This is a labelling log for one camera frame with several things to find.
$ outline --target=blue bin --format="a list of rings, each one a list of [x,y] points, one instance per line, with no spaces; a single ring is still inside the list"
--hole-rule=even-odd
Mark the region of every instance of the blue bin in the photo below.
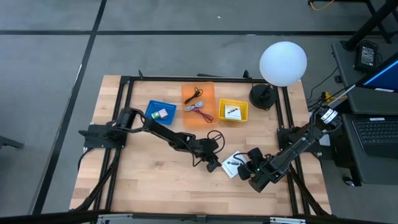
[[[157,119],[156,122],[159,124],[170,125],[173,122],[175,111],[177,110],[177,105],[173,105],[170,103],[160,102],[156,100],[150,100],[148,103],[147,110],[145,111],[145,117],[152,119],[151,114],[161,109],[165,109],[167,111],[167,119]]]

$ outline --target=wooden tabletop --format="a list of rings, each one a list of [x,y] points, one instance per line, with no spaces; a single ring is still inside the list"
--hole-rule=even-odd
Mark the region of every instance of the wooden tabletop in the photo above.
[[[99,91],[93,122],[105,124],[112,118],[120,76],[105,76]],[[174,132],[189,132],[197,138],[205,138],[210,129],[185,129],[182,121],[181,85],[184,82],[134,82],[130,107],[146,110],[149,100],[164,101],[177,105],[172,125]],[[220,98],[249,101],[251,84],[214,83],[216,101]],[[300,82],[288,87],[294,123],[301,126],[308,122],[308,111]],[[284,122],[282,90],[280,89]],[[133,127],[141,122],[136,118]],[[218,121],[216,130],[226,140],[218,154],[220,162],[236,151],[247,152],[259,147],[263,154],[278,152],[276,129],[279,127],[275,106],[269,111],[259,110],[249,103],[248,121],[232,123]],[[83,159],[70,208],[79,206],[98,181],[104,149],[92,150]],[[305,183],[318,203],[328,212],[330,206],[320,164],[309,153],[301,155]],[[209,173],[201,163],[192,167],[189,153],[174,151],[164,141],[149,133],[128,134],[122,150],[115,185],[112,211],[146,213],[196,213],[212,215],[291,215],[286,178],[277,184],[270,183],[261,193],[254,191],[247,181],[238,176],[230,179],[222,168]],[[108,186],[103,191],[100,208]],[[299,210],[302,211],[298,188]]]

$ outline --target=small pink cube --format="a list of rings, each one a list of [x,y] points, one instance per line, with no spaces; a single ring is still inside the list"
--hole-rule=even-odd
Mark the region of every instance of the small pink cube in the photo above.
[[[166,119],[166,118],[167,118],[167,115],[169,115],[169,114],[167,114],[166,109],[161,109],[161,110],[159,111],[159,115],[160,115],[160,118],[161,118],[161,119]]]

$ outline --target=white card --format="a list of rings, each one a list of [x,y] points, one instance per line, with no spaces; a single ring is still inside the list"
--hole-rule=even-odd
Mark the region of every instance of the white card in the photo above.
[[[225,119],[241,120],[241,108],[239,106],[225,105]]]
[[[228,175],[229,178],[233,178],[238,174],[238,167],[242,164],[242,162],[239,159],[235,159],[233,156],[237,153],[240,153],[239,151],[236,151],[234,154],[229,156],[221,165],[221,167],[224,169],[226,174]],[[243,155],[237,155],[237,158],[240,158],[244,163],[246,163],[246,160],[244,159]]]

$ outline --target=yellow cable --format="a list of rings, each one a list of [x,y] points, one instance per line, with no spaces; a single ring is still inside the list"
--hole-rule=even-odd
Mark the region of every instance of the yellow cable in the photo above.
[[[311,5],[311,7],[312,7],[313,10],[315,10],[315,11],[321,11],[322,9],[324,9],[324,8],[326,8],[326,7],[328,7],[328,6],[330,6],[334,1],[335,1],[335,0],[331,0],[326,6],[323,6],[323,7],[320,8],[320,9],[316,9],[316,8],[313,6],[312,2],[310,2],[310,5]]]

